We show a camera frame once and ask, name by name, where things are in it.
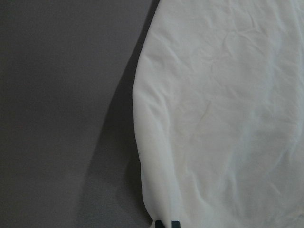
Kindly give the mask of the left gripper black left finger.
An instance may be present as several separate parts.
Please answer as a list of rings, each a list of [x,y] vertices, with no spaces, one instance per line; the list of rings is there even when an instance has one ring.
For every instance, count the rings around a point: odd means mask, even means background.
[[[164,228],[164,224],[161,220],[156,220],[154,225],[155,225],[155,228]]]

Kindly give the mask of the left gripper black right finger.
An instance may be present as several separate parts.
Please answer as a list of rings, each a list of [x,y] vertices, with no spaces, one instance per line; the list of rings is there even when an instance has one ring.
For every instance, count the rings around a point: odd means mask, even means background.
[[[171,228],[181,228],[181,224],[179,221],[172,221]]]

